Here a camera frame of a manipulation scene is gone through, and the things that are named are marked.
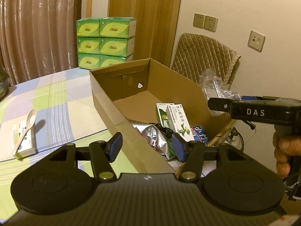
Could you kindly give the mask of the person right hand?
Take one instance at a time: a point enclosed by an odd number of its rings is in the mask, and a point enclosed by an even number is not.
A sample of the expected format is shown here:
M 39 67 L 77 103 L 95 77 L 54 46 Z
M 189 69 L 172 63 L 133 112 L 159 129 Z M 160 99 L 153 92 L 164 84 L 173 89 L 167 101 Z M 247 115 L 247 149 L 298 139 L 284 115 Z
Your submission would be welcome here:
M 289 160 L 293 156 L 300 156 L 301 141 L 300 136 L 286 136 L 279 138 L 276 133 L 273 136 L 274 157 L 276 159 L 277 174 L 280 178 L 285 178 L 290 173 Z

